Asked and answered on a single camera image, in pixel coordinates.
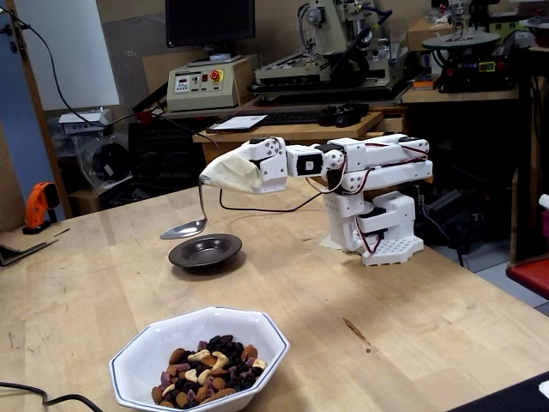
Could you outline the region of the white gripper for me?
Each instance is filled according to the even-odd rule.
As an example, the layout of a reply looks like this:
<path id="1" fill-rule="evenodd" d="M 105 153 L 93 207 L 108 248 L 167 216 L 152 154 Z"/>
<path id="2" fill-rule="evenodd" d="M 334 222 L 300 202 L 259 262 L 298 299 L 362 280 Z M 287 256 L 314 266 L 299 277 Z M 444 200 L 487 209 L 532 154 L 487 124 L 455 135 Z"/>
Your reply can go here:
<path id="1" fill-rule="evenodd" d="M 280 137 L 253 138 L 238 153 L 213 159 L 201 172 L 206 185 L 243 193 L 283 191 L 287 182 L 286 143 Z"/>

